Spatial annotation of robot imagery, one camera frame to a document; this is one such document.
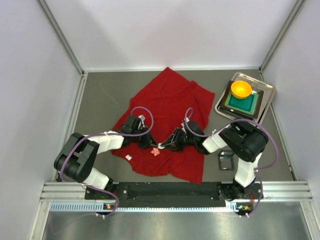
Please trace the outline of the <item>round iridescent brooch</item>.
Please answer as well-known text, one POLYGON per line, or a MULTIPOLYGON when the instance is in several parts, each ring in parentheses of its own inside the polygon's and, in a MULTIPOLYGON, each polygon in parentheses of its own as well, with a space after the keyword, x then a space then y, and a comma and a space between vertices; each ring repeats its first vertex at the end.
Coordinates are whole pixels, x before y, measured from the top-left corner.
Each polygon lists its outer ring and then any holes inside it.
POLYGON ((159 143, 159 144, 158 144, 158 148, 162 150, 162 149, 164 149, 165 147, 162 146, 162 145, 159 143))

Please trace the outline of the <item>red garment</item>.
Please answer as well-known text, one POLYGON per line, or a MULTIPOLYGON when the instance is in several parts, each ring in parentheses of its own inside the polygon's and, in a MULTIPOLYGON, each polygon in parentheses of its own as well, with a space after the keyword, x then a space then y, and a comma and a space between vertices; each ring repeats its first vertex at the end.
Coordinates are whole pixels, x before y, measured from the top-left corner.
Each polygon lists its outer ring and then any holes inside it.
MULTIPOLYGON (((209 122, 214 97, 213 92, 167 67, 130 99, 128 110, 114 129, 120 129, 130 113, 134 112, 136 116, 144 115, 147 125, 153 124, 150 133, 158 143, 162 143, 175 128, 181 126, 187 109, 193 108, 191 119, 204 130, 209 122)), ((142 149, 131 143, 111 153, 126 160, 138 174, 150 177, 171 174, 181 180, 202 183, 205 156, 193 146, 185 147, 182 152, 160 149, 157 156, 151 153, 152 149, 142 149)))

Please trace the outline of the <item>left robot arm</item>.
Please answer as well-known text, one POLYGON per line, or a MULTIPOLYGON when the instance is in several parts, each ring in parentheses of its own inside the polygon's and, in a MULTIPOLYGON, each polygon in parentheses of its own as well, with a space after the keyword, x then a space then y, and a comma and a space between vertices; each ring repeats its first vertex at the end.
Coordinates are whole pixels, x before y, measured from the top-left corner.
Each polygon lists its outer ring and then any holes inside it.
POLYGON ((112 180, 94 168, 98 154, 136 143, 141 149, 156 148, 158 143, 144 123, 143 115, 129 115, 120 129, 82 135, 73 133, 54 161, 54 168, 77 183, 110 191, 112 180))

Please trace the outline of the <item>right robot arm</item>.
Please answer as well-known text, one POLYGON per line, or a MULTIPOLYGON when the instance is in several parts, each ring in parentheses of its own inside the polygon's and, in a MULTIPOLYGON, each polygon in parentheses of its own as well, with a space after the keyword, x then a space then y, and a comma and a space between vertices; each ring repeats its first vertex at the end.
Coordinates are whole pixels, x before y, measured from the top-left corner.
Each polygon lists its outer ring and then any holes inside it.
POLYGON ((195 121, 184 121, 170 137, 158 144, 159 149, 182 152, 186 146, 194 147, 200 154, 209 155, 225 147, 238 157, 237 171, 232 184, 221 184, 221 198, 231 201, 246 197, 256 180, 255 171, 267 143, 268 136, 249 122, 238 121, 225 126, 217 133, 204 135, 195 121))

